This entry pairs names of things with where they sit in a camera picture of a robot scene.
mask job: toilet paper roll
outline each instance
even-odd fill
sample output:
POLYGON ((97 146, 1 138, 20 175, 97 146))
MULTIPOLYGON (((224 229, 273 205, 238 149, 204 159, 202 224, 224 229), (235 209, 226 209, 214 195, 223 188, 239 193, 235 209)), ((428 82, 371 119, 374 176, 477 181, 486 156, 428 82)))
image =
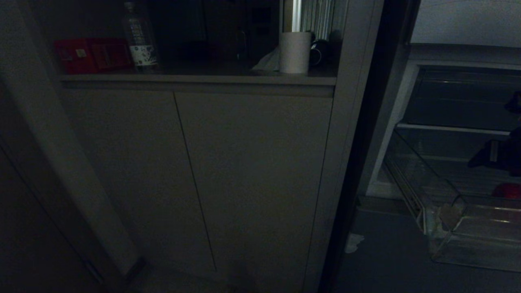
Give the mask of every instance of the toilet paper roll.
POLYGON ((310 32, 282 33, 280 38, 280 72, 289 74, 307 73, 309 67, 310 49, 310 32))

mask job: wall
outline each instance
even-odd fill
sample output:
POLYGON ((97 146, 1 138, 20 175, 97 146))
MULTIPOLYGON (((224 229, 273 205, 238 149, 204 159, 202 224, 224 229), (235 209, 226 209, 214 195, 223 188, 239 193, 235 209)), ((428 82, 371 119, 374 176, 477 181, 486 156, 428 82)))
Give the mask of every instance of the wall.
POLYGON ((101 244, 125 274, 139 254, 69 126, 56 92, 59 87, 48 73, 51 58, 38 35, 31 35, 38 26, 28 12, 26 1, 4 1, 0 6, 0 82, 15 99, 101 244))
POLYGON ((43 36, 43 46, 52 65, 61 73, 53 42, 79 38, 124 38, 121 19, 123 1, 110 0, 29 0, 25 1, 43 36))
POLYGON ((521 3, 422 0, 411 43, 521 47, 521 3))
POLYGON ((336 0, 333 7, 333 20, 329 41, 339 42, 344 37, 345 16, 348 13, 349 0, 336 0))
POLYGON ((293 24, 293 0, 283 0, 283 32, 291 32, 291 25, 293 24))
POLYGON ((163 63, 207 55, 202 0, 155 0, 147 4, 163 63))

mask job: open refrigerator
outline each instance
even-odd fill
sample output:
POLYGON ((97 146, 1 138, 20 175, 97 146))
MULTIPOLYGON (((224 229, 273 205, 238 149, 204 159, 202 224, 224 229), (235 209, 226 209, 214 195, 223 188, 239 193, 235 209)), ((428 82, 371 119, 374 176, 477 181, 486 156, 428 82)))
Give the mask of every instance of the open refrigerator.
POLYGON ((521 66, 413 57, 381 110, 366 196, 403 200, 436 262, 521 272, 517 91, 521 66))

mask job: red object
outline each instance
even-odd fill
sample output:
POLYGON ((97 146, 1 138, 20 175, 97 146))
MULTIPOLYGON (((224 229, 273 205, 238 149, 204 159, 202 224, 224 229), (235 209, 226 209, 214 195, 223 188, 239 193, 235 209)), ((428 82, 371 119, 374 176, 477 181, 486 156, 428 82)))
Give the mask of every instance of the red object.
POLYGON ((54 46, 67 74, 92 74, 132 68, 125 39, 77 39, 55 41, 54 46))
POLYGON ((492 196, 506 199, 521 199, 521 185, 515 183, 499 184, 494 189, 492 196))

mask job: door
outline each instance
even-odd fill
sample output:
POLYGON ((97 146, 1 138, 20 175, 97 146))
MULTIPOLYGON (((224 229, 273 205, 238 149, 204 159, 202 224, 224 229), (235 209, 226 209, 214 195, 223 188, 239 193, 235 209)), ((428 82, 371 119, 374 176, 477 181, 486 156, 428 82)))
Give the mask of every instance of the door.
POLYGON ((302 289, 332 99, 176 93, 217 272, 302 289))
POLYGON ((279 45, 280 1, 246 0, 248 55, 260 60, 279 45))
POLYGON ((212 57, 217 60, 237 60, 246 50, 247 24, 245 1, 203 0, 204 19, 212 57))
POLYGON ((100 292, 0 149, 0 291, 100 292))
POLYGON ((214 271, 172 92, 64 92, 72 128, 146 260, 214 271))

